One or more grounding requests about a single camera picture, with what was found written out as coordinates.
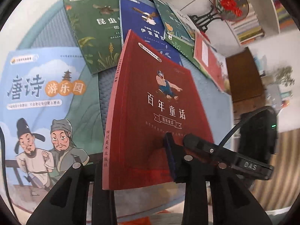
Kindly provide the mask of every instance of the red book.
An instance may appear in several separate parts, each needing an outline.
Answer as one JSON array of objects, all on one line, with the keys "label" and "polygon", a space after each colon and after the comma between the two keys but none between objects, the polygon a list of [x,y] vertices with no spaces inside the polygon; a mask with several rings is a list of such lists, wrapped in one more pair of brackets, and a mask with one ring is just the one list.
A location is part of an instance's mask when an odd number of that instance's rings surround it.
[{"label": "red book", "polygon": [[203,66],[215,85],[225,91],[224,79],[222,77],[221,65],[214,56],[210,46],[208,46],[202,35],[196,31],[194,59]]},{"label": "red book", "polygon": [[189,70],[129,31],[117,67],[106,121],[103,189],[171,182],[165,133],[177,144],[193,133],[213,142]]}]

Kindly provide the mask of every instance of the white robe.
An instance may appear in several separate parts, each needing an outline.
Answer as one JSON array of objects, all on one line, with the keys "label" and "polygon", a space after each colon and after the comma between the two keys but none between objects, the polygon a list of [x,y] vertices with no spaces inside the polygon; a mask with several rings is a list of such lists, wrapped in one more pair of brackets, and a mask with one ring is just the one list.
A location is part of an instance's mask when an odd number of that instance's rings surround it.
[{"label": "white robe", "polygon": [[[47,158],[44,158],[44,156],[42,155],[43,152],[47,152],[49,156]],[[43,185],[48,182],[48,169],[54,169],[54,160],[52,153],[39,148],[36,148],[35,157],[30,158],[26,156],[25,152],[22,152],[21,154],[16,156],[16,160],[23,172],[27,174],[31,173],[32,175],[37,177]]]}]

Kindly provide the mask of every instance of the cartoon character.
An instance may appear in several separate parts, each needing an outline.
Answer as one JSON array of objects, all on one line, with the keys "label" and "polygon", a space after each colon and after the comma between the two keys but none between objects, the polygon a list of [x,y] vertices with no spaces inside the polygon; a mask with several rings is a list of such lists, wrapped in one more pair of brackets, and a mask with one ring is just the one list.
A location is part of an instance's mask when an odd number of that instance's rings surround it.
[{"label": "cartoon character", "polygon": [[33,187],[50,190],[51,180],[48,173],[54,169],[54,160],[51,152],[35,147],[35,139],[45,142],[45,137],[40,134],[31,133],[25,119],[17,122],[18,142],[15,146],[15,153],[18,154],[19,146],[24,152],[16,156],[20,169],[28,176],[26,179]]},{"label": "cartoon character", "polygon": [[153,19],[154,17],[158,17],[158,15],[156,14],[156,12],[153,12],[153,13],[149,14],[149,13],[144,13],[143,11],[139,10],[136,7],[133,7],[132,9],[134,11],[137,11],[138,13],[141,13],[143,20],[145,20],[148,24],[156,25],[156,22]]},{"label": "cartoon character", "polygon": [[169,81],[165,80],[164,74],[160,70],[157,71],[156,81],[159,85],[159,90],[166,95],[167,99],[170,100],[172,99],[172,97],[175,100],[178,99],[178,96],[172,92],[171,88],[177,90],[178,92],[182,91],[182,89],[175,84],[172,84]]},{"label": "cartoon character", "polygon": [[58,172],[57,175],[53,177],[55,180],[59,180],[75,162],[81,162],[83,165],[89,162],[89,156],[85,150],[77,148],[74,144],[72,140],[72,125],[67,119],[54,119],[50,133],[54,146],[50,152],[53,155],[54,166]]},{"label": "cartoon character", "polygon": [[106,14],[106,15],[112,15],[114,12],[119,11],[119,8],[111,8],[110,6],[98,6],[96,4],[93,4],[93,8],[99,9],[99,13],[101,15]]}]

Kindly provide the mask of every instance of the white wall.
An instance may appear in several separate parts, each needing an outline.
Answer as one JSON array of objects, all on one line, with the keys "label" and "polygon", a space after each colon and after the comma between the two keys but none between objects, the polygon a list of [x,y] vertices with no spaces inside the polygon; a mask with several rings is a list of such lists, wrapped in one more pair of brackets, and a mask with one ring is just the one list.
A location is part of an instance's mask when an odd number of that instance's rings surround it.
[{"label": "white wall", "polygon": [[300,32],[293,30],[250,44],[253,56],[266,57],[266,70],[272,72],[280,66],[292,66],[292,87],[280,86],[281,92],[293,91],[290,105],[279,114],[278,131],[300,128]]}]

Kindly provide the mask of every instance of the black cable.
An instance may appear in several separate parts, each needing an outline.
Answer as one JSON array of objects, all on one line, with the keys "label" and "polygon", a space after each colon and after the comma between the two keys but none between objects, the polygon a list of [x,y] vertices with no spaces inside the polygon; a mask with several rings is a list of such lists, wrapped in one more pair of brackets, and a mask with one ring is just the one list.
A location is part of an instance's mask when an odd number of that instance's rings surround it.
[{"label": "black cable", "polygon": [[246,122],[248,122],[252,117],[254,117],[255,115],[257,115],[258,113],[261,113],[265,110],[272,110],[274,111],[274,109],[270,106],[264,106],[261,108],[258,108],[256,110],[254,110],[253,112],[250,112],[243,120],[239,121],[238,124],[236,124],[230,131],[228,134],[226,134],[226,136],[223,138],[223,140],[220,142],[217,150],[212,154],[213,157],[216,157],[218,155],[218,153],[220,152],[221,148],[226,144],[226,142],[231,138],[232,135],[234,135],[234,133],[240,128],[242,127]]},{"label": "black cable", "polygon": [[13,208],[13,204],[11,203],[11,198],[9,196],[8,192],[8,186],[7,186],[7,178],[6,178],[6,168],[5,168],[5,139],[4,139],[4,133],[2,131],[2,128],[0,127],[0,142],[1,142],[1,165],[2,165],[2,176],[3,176],[3,182],[4,182],[4,189],[6,192],[6,196],[9,202],[9,205],[11,207],[11,210],[13,212],[13,215],[17,218],[16,212]]}]

